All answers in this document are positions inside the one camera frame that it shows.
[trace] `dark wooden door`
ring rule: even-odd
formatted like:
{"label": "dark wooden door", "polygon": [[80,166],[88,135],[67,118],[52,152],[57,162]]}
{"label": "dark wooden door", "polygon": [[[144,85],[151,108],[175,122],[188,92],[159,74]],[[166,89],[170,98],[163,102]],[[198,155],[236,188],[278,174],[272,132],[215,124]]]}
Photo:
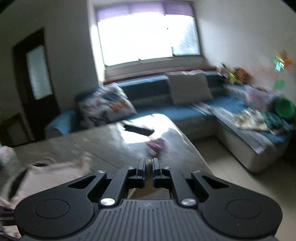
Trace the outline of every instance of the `dark wooden door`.
{"label": "dark wooden door", "polygon": [[15,78],[24,111],[36,141],[45,139],[44,127],[59,113],[47,65],[43,29],[13,48]]}

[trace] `silver bolt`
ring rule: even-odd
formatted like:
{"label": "silver bolt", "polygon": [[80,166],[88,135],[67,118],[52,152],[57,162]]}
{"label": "silver bolt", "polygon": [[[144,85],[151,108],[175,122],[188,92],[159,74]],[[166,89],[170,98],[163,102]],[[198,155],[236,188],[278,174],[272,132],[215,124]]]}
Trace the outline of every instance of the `silver bolt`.
{"label": "silver bolt", "polygon": [[115,203],[115,200],[113,198],[103,198],[101,200],[101,204],[105,206],[111,206]]}
{"label": "silver bolt", "polygon": [[181,203],[184,205],[184,206],[193,206],[196,204],[196,201],[192,198],[184,198],[181,200]]}

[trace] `door glass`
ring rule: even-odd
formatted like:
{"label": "door glass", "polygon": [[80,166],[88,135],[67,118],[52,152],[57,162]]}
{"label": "door glass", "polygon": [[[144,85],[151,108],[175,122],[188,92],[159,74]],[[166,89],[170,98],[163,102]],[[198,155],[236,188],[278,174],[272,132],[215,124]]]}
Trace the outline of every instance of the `door glass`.
{"label": "door glass", "polygon": [[45,49],[40,45],[26,54],[32,91],[36,100],[52,95]]}

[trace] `purple valance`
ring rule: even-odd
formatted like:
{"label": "purple valance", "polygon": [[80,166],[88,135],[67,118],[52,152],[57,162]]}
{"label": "purple valance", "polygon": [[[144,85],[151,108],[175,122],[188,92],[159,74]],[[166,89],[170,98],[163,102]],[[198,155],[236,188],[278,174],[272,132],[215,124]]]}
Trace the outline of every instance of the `purple valance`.
{"label": "purple valance", "polygon": [[155,2],[130,2],[116,4],[97,9],[97,20],[119,17],[139,12],[158,12],[161,14],[180,14],[194,16],[192,2],[188,1],[155,1]]}

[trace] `blue sofa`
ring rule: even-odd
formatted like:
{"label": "blue sofa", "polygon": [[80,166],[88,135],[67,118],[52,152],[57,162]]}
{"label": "blue sofa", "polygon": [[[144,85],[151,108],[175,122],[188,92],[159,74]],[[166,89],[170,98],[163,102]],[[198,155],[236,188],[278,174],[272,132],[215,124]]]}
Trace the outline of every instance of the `blue sofa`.
{"label": "blue sofa", "polygon": [[[202,105],[187,104],[175,106],[170,96],[168,78],[165,75],[127,80],[118,84],[137,110],[129,117],[164,114],[192,141],[216,135],[224,145],[252,172],[260,172],[284,154],[290,135],[278,137],[269,132],[244,131],[237,129],[227,112],[240,113],[247,108],[243,86],[224,84],[216,72],[206,72],[213,99]],[[97,89],[78,95],[76,103],[91,95]],[[67,135],[83,127],[78,108],[66,111],[56,117],[45,128],[47,138]]]}

